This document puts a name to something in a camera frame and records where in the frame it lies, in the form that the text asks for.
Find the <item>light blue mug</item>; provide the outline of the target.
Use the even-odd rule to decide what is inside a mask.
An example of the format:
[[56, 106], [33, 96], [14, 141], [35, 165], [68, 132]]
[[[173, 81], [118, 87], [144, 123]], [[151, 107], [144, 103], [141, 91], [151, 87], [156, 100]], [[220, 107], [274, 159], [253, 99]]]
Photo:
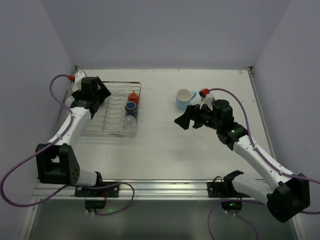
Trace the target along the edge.
[[185, 111], [190, 102], [196, 97], [195, 91], [180, 89], [176, 93], [175, 106], [180, 111]]

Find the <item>dark blue mug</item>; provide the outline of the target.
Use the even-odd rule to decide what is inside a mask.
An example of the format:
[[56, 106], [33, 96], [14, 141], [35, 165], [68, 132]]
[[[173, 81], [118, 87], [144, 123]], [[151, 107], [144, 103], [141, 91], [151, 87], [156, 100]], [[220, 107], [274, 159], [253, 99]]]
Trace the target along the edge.
[[102, 98], [99, 98], [99, 101], [98, 101], [98, 105], [101, 106], [105, 101], [105, 98], [102, 97]]

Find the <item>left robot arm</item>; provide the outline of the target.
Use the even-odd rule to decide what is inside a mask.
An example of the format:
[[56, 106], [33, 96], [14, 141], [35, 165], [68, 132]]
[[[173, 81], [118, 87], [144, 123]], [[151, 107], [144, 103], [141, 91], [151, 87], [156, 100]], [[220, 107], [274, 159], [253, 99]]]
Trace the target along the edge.
[[110, 96], [98, 76], [80, 80], [80, 88], [71, 94], [71, 102], [66, 105], [68, 115], [64, 123], [47, 144], [36, 147], [37, 173], [42, 184], [95, 187], [102, 181], [99, 172], [81, 169], [74, 146]]

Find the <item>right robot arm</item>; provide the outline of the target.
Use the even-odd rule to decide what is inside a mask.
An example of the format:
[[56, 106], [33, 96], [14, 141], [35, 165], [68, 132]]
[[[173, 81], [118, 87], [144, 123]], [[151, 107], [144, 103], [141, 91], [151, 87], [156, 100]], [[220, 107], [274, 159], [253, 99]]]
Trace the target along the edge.
[[184, 130], [193, 121], [193, 128], [202, 126], [216, 131], [218, 139], [230, 150], [245, 159], [262, 177], [259, 181], [240, 170], [223, 177], [222, 182], [208, 182], [221, 197], [238, 197], [240, 194], [254, 198], [266, 205], [272, 216], [284, 223], [310, 206], [310, 185], [302, 173], [294, 175], [280, 167], [278, 162], [250, 139], [249, 132], [234, 120], [233, 109], [226, 100], [216, 100], [212, 107], [188, 105], [175, 119]]

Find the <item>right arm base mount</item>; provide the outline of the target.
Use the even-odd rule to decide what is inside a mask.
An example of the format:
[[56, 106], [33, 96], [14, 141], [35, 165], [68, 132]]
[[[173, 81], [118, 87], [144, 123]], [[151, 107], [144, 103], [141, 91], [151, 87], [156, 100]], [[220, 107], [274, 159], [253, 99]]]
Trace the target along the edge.
[[[248, 195], [237, 192], [228, 181], [225, 181], [220, 176], [216, 176], [213, 181], [207, 182], [206, 186], [209, 198], [238, 200], [242, 198], [249, 198]], [[221, 202], [220, 206], [224, 211], [232, 214], [239, 214], [243, 208], [243, 204], [241, 202], [230, 200]]]

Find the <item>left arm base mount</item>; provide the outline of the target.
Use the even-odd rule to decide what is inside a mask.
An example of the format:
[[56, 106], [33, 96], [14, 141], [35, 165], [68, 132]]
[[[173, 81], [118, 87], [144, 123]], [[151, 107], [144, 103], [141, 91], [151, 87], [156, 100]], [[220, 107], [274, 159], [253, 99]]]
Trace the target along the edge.
[[96, 212], [97, 210], [103, 210], [107, 205], [108, 198], [117, 198], [119, 196], [118, 185], [107, 187], [117, 183], [103, 181], [97, 186], [99, 189], [77, 187], [74, 196], [76, 198], [84, 198], [84, 207], [87, 211]]

